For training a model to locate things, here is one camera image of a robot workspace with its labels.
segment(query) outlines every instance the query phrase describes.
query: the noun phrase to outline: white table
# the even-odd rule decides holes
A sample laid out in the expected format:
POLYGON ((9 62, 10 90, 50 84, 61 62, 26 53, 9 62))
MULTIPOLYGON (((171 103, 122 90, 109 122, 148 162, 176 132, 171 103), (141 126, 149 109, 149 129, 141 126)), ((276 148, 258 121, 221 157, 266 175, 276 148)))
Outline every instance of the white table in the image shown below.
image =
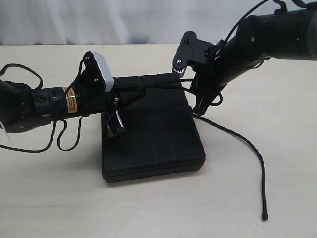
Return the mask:
MULTIPOLYGON (((88 50, 116 77, 170 72, 176 45, 2 46, 0 66, 25 64, 45 87, 67 86, 88 50)), ((108 185, 101 176, 100 115, 83 120, 78 148, 42 154, 0 151, 2 238, 312 238, 317 236, 317 62, 276 60, 245 73, 205 117, 236 130, 262 153, 270 218, 262 222, 260 165, 241 141, 197 121, 206 162, 185 173, 108 185)), ((187 77, 193 76, 188 70, 187 77)), ((9 69, 2 80, 37 85, 9 69)), ((188 95, 194 104, 194 97, 188 95)), ((70 119, 63 144, 75 141, 70 119)), ((0 142, 43 148, 51 126, 0 142)))

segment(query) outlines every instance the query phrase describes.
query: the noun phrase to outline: cable end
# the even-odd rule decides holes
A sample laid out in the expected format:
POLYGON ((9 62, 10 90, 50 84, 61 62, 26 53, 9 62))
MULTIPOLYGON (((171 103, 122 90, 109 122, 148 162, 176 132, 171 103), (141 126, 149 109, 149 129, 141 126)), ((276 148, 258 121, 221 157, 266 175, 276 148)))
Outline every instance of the cable end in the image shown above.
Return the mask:
POLYGON ((261 215, 262 221, 267 221, 268 220, 268 213, 267 212, 263 212, 261 215))

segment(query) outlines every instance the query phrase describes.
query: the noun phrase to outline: black case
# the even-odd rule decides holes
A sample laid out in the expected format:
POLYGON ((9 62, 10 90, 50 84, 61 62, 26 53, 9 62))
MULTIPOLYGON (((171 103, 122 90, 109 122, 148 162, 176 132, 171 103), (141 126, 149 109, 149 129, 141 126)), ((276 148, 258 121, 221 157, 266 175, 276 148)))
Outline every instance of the black case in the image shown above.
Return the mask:
MULTIPOLYGON (((115 84, 158 84, 177 79, 169 73, 116 78, 115 84)), ((128 100, 135 94, 121 96, 128 100)), ((195 171, 204 164, 205 152, 182 90, 147 89, 144 98, 122 109, 120 115, 126 133, 112 138, 107 137, 102 116, 102 173, 106 182, 195 171)))

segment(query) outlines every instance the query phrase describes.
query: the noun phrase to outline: white backdrop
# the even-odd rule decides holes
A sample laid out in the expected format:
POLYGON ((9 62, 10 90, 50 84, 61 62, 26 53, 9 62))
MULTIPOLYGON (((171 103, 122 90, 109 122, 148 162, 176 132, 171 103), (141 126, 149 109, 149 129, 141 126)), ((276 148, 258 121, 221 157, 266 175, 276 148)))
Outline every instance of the white backdrop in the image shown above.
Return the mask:
MULTIPOLYGON (((172 44, 187 30, 216 43, 259 2, 0 0, 0 44, 172 44)), ((271 14, 277 7, 271 1, 256 14, 271 14)))

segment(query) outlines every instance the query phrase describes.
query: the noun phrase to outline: warning label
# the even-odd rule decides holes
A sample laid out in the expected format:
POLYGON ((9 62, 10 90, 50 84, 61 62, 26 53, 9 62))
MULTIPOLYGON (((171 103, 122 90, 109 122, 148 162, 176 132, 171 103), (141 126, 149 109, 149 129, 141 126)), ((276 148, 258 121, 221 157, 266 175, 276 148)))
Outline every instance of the warning label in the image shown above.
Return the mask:
MULTIPOLYGON (((64 90, 64 92, 66 92, 67 87, 63 87, 62 89, 64 90)), ((76 95, 73 88, 71 88, 66 94, 66 101, 67 101, 68 113, 76 113, 77 99, 76 99, 76 95)))

